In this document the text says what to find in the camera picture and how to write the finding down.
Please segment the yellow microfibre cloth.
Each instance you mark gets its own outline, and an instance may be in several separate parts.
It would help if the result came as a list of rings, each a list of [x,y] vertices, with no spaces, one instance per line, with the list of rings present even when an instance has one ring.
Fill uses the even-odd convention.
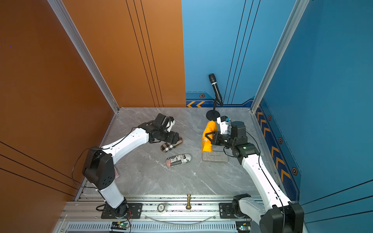
[[[203,133],[201,152],[213,152],[211,140],[213,139],[213,133],[217,130],[216,122],[209,121]]]

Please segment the plaid eyeglass pouch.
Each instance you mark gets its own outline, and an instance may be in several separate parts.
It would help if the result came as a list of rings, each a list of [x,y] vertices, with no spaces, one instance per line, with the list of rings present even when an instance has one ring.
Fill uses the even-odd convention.
[[[182,143],[183,143],[183,139],[182,137],[179,137],[178,141],[175,144],[165,142],[164,144],[161,145],[160,148],[162,152],[168,152],[180,146]]]

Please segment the grey eyeglass case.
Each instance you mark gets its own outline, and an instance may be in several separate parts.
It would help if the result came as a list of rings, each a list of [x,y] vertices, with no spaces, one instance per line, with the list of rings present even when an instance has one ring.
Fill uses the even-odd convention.
[[[228,156],[223,151],[202,152],[202,160],[205,162],[227,163]]]

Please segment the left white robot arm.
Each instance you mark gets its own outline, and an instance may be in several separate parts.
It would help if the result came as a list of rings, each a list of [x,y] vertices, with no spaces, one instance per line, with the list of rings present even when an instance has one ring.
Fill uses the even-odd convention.
[[[121,139],[87,150],[82,174],[98,190],[105,200],[105,207],[115,218],[125,218],[129,214],[127,199],[115,183],[115,164],[143,144],[156,141],[175,144],[179,134],[172,131],[174,125],[173,117],[158,114],[154,120],[133,127]]]

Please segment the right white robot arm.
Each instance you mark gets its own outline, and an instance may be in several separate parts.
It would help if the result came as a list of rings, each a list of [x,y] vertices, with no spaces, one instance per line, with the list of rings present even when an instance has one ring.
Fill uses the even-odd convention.
[[[202,151],[212,152],[214,145],[230,149],[250,175],[263,201],[259,204],[248,194],[236,195],[232,200],[234,214],[239,218],[249,217],[263,233],[303,232],[303,208],[280,189],[265,167],[259,148],[248,142],[247,136],[242,121],[231,124],[209,121],[203,133]]]

